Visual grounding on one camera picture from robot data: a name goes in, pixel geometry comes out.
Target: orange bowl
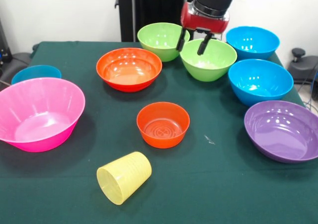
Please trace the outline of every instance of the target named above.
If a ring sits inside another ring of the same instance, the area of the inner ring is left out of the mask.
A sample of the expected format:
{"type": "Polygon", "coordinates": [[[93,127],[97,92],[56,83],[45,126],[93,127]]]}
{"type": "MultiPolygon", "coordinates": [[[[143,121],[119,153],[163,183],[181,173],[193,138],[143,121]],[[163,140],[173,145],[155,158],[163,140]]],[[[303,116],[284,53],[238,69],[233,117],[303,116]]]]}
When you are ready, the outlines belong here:
{"type": "Polygon", "coordinates": [[[166,149],[179,144],[190,125],[190,117],[181,106],[171,102],[155,102],[137,115],[137,126],[151,146],[166,149]]]}
{"type": "Polygon", "coordinates": [[[112,88],[140,91],[149,86],[162,70],[162,62],[154,53],[138,48],[110,51],[97,62],[98,75],[112,88]]]}

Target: blue bowl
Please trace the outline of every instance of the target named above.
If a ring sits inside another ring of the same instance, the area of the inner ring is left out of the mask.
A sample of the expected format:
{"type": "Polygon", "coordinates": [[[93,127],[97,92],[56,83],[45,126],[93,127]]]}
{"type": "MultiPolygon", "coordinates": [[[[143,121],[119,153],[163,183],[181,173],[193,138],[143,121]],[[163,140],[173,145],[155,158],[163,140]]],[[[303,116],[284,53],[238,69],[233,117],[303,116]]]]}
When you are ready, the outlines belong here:
{"type": "Polygon", "coordinates": [[[268,59],[278,48],[279,38],[259,27],[242,26],[226,34],[227,43],[235,48],[238,60],[268,59]]]}
{"type": "Polygon", "coordinates": [[[38,77],[56,77],[61,78],[61,71],[50,65],[36,65],[19,71],[11,80],[11,84],[38,77]]]}
{"type": "Polygon", "coordinates": [[[259,59],[233,64],[229,69],[229,79],[234,93],[246,106],[280,100],[294,85],[293,77],[282,66],[259,59]]]}

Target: plastic bowl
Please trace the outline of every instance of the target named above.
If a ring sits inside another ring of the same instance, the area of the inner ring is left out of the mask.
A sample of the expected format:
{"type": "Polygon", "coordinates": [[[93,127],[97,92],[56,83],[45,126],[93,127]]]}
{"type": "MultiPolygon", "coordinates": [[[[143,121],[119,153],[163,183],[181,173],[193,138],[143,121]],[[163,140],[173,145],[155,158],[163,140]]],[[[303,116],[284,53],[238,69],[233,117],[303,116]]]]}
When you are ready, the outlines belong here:
{"type": "Polygon", "coordinates": [[[0,140],[28,152],[61,145],[85,107],[81,89],[59,78],[35,78],[0,92],[0,140]]]}
{"type": "Polygon", "coordinates": [[[246,106],[261,101],[280,100],[294,85],[290,73],[282,66],[258,59],[236,62],[229,70],[232,89],[246,106]]]}
{"type": "Polygon", "coordinates": [[[123,48],[103,55],[97,62],[96,70],[112,88],[135,92],[153,83],[162,70],[162,62],[147,50],[123,48]]]}
{"type": "Polygon", "coordinates": [[[318,117],[287,101],[265,101],[249,108],[246,131],[267,157],[284,163],[318,157],[318,117]]]}
{"type": "Polygon", "coordinates": [[[61,71],[54,66],[50,65],[36,65],[25,68],[19,71],[11,80],[11,84],[16,84],[20,81],[25,81],[28,79],[38,78],[38,77],[56,77],[61,78],[61,71]]]}
{"type": "MultiPolygon", "coordinates": [[[[182,27],[172,23],[154,23],[142,27],[137,34],[144,49],[155,54],[163,62],[174,60],[179,52],[176,50],[182,27]]],[[[184,40],[187,42],[190,34],[186,31],[184,40]]]]}
{"type": "Polygon", "coordinates": [[[186,110],[170,102],[149,104],[137,115],[137,126],[143,139],[160,149],[179,144],[189,125],[190,117],[186,110]]]}
{"type": "Polygon", "coordinates": [[[180,53],[183,64],[188,72],[199,81],[215,81],[229,70],[236,61],[237,53],[227,43],[210,40],[204,54],[197,51],[203,39],[186,43],[180,53]]]}
{"type": "Polygon", "coordinates": [[[268,59],[278,48],[279,38],[259,27],[242,26],[226,34],[227,42],[238,53],[238,59],[268,59]]]}

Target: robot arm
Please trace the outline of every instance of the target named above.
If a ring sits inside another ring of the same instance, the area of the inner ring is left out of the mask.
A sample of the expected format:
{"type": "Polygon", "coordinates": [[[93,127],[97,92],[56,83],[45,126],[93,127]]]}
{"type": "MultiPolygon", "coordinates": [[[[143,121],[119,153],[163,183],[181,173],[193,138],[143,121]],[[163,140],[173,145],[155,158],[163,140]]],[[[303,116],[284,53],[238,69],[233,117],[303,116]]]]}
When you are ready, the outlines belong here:
{"type": "Polygon", "coordinates": [[[206,33],[202,41],[198,55],[204,50],[213,37],[213,34],[223,33],[229,23],[229,13],[227,12],[232,0],[193,0],[183,5],[181,12],[182,32],[177,44],[177,50],[181,51],[184,45],[186,29],[206,33]]]}

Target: green tablecloth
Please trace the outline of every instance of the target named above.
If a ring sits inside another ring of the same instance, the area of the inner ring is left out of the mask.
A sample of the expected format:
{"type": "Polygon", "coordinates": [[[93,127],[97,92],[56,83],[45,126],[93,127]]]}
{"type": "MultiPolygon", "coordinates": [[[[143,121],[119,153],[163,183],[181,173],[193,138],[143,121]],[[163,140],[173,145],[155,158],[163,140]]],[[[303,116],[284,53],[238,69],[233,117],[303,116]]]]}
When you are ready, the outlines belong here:
{"type": "MultiPolygon", "coordinates": [[[[58,67],[82,88],[86,108],[71,137],[52,151],[0,144],[1,223],[318,223],[317,161],[282,164],[260,154],[244,130],[247,107],[227,76],[196,81],[177,58],[147,89],[122,93],[95,70],[99,57],[120,47],[139,44],[40,44],[32,65],[58,67]],[[136,126],[139,110],[156,101],[175,102],[190,115],[189,131],[172,149],[150,147],[136,126]],[[149,158],[153,174],[116,206],[100,190],[96,170],[135,150],[149,158]]],[[[279,63],[276,55],[271,60],[279,63]]],[[[295,89],[285,100],[301,103],[295,89]]]]}

